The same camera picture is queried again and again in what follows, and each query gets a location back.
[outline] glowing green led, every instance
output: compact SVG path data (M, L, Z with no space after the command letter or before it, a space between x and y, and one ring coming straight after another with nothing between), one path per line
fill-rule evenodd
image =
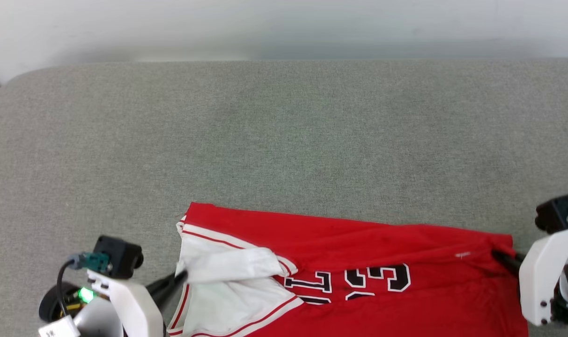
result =
M95 292L86 288L81 288L78 290L78 297L80 297L80 300L84 303L90 303L90 301L95 298Z

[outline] gray table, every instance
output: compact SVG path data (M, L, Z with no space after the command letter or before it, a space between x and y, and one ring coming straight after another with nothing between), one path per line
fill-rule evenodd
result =
M102 233L143 246L136 279L172 271L193 200L510 233L527 249L544 235L536 205L566 192L568 59L36 71L0 89L0 336L36 334L57 268Z

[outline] white fabric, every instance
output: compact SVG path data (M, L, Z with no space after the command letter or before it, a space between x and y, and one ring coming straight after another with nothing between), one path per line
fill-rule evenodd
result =
M199 226L177 228L182 237L177 272L186 268L189 278L171 336L243 337L304 303L271 277L288 271L270 249Z

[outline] white wall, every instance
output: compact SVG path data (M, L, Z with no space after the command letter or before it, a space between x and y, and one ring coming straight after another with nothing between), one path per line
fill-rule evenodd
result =
M568 0L0 0L0 83L111 60L568 56Z

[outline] cable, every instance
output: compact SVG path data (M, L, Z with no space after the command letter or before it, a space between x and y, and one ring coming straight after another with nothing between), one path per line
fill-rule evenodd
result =
M68 266L74 264L74 260L69 260L68 262L65 262L63 264L63 266L61 266L61 268L59 269L59 275L57 275L57 286L55 288L55 290L57 290L57 300L59 300L59 306L61 307L61 311L63 311L63 316L69 316L69 312L67 310L67 305L65 303L65 298L63 296L63 273L65 273L65 270L67 269Z

